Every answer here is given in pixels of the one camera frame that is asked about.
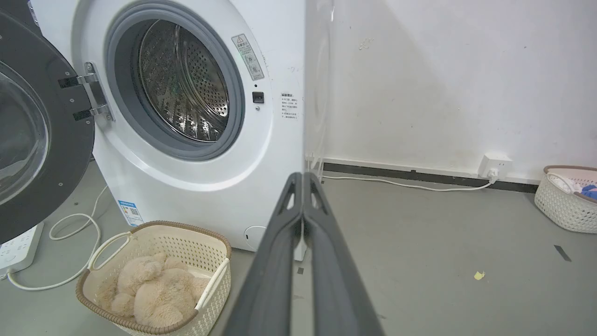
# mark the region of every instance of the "gray floor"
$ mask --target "gray floor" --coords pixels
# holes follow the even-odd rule
[[[60,242],[49,240],[47,231],[65,215],[89,213],[103,186],[92,164],[48,218],[35,261],[18,273],[19,281],[47,285],[81,268],[95,230]],[[595,335],[597,236],[558,228],[535,208],[533,195],[333,180],[324,189],[387,335]],[[103,240],[129,230],[109,196],[96,217]],[[234,251],[232,291],[211,335],[222,333],[252,257]],[[298,267],[304,273],[294,276],[292,334],[311,335],[309,251]],[[486,276],[475,280],[477,271]],[[74,287],[25,292],[1,281],[0,334],[125,335],[81,305]]]

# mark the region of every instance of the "power outlet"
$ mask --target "power outlet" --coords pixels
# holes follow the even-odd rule
[[[491,169],[497,169],[498,179],[504,179],[512,170],[512,160],[499,153],[487,153],[483,155],[481,165],[479,166],[479,177],[489,178],[488,174]]]
[[[13,273],[27,268],[33,263],[33,256],[44,229],[44,223],[32,227],[25,233],[0,245],[0,279],[8,270]]]

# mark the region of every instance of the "door glass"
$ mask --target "door glass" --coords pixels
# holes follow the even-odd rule
[[[144,34],[139,76],[153,109],[172,129],[215,142],[228,122],[228,90],[220,67],[188,30],[157,20]]]
[[[0,71],[0,204],[29,185],[48,151],[48,129],[32,89],[12,77],[23,86]]]

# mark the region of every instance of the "open door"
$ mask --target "open door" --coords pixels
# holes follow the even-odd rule
[[[92,108],[83,85],[94,76],[77,76],[37,27],[11,13],[0,5],[0,244],[70,196],[91,156],[93,115],[106,109]]]

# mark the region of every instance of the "plastic basket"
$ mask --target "plastic basket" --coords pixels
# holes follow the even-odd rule
[[[101,252],[124,237],[124,244],[101,265],[96,266]],[[115,235],[97,249],[90,259],[88,269],[79,278],[76,296],[93,312],[131,335],[206,336],[228,299],[231,251],[226,238],[212,231],[175,222],[148,222],[129,232]],[[129,260],[159,252],[182,259],[195,276],[211,277],[195,306],[196,313],[191,318],[175,325],[154,328],[123,319],[101,308],[99,293],[116,281],[120,270]]]
[[[575,232],[597,233],[597,200],[574,191],[565,179],[582,187],[597,185],[597,169],[580,166],[547,166],[535,194],[535,204],[558,226]],[[568,188],[562,189],[550,180],[562,179]]]

